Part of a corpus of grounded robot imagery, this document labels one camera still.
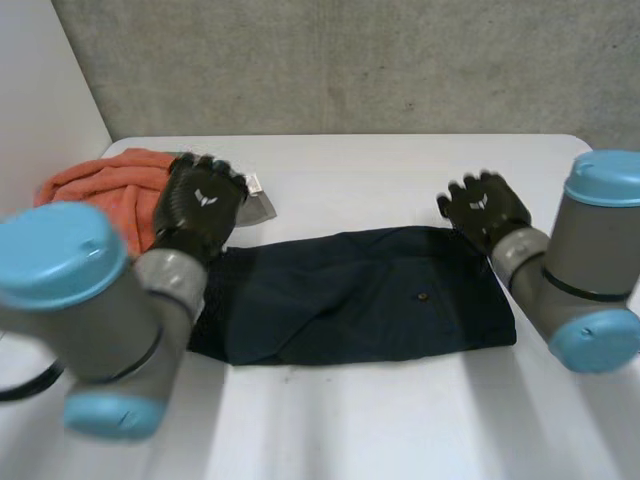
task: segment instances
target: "black cable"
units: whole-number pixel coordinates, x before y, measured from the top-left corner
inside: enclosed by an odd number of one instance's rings
[[[58,380],[63,371],[64,368],[55,362],[28,382],[7,390],[0,390],[0,402],[15,402],[42,393]]]

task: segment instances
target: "orange towel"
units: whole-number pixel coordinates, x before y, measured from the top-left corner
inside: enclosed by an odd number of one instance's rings
[[[86,202],[107,214],[138,256],[154,241],[153,211],[169,178],[173,156],[129,148],[112,158],[81,163],[54,175],[36,194],[35,206]]]

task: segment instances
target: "table surface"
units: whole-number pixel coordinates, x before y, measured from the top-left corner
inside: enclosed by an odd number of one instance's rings
[[[589,150],[563,135],[166,137],[121,140],[105,156],[129,147],[209,152],[257,172],[278,217],[236,229],[234,246],[443,226],[436,195],[481,168],[503,174],[549,232],[571,162]],[[636,296],[632,306],[640,310]],[[615,374],[574,375],[513,307],[511,348],[330,368],[232,368],[188,354],[161,432],[137,446],[64,433],[57,415],[65,378],[0,409],[0,425],[13,432],[0,477],[638,478],[638,362]]]

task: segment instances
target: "dark navy pants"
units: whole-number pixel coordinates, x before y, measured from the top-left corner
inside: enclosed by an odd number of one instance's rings
[[[205,300],[189,348],[234,365],[399,361],[516,341],[486,257],[448,229],[229,248]]]

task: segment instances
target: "light blue joint cap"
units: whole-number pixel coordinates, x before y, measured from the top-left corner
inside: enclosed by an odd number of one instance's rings
[[[580,155],[564,191],[596,207],[640,206],[640,152],[596,150]]]
[[[99,210],[59,202],[0,223],[0,302],[56,310],[101,293],[128,263],[127,247]]]
[[[629,310],[590,313],[560,327],[549,350],[571,371],[612,372],[640,350],[640,320]]]
[[[64,405],[64,426],[104,440],[145,440],[158,430],[166,409],[166,404],[143,397],[71,394]]]

